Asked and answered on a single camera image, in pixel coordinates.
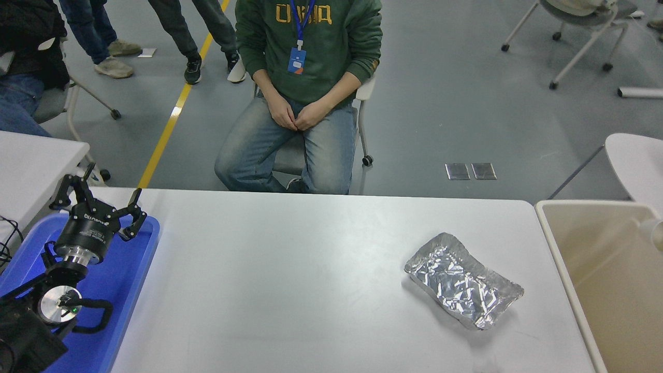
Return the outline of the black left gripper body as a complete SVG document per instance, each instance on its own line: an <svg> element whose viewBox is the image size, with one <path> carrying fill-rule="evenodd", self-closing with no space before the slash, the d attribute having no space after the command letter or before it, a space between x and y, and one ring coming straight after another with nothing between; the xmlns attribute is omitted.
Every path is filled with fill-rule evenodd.
<svg viewBox="0 0 663 373"><path fill-rule="evenodd" d="M62 233L57 239L57 254L81 247L95 255L105 255L119 231L119 218L109 218L116 208L106 203L90 208L85 203L74 205Z"/></svg>

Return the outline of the person's right hand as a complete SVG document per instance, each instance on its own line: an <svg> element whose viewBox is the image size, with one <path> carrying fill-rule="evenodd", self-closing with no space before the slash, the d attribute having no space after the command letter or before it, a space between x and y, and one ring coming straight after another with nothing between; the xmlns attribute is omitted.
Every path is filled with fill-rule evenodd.
<svg viewBox="0 0 663 373"><path fill-rule="evenodd" d="M279 125L287 130L297 131L298 128L295 125L295 116L289 104L282 95L276 94L265 94L265 100L267 101L268 110L272 116L272 119Z"/></svg>

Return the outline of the person's left hand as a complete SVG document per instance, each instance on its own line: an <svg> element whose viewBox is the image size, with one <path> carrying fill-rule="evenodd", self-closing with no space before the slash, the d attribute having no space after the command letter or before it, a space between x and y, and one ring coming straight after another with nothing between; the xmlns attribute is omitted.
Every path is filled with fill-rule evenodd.
<svg viewBox="0 0 663 373"><path fill-rule="evenodd" d="M327 114L334 108L327 100L318 99L301 109L300 113L296 115L294 127L296 131L307 131L316 126L320 121L325 118Z"/></svg>

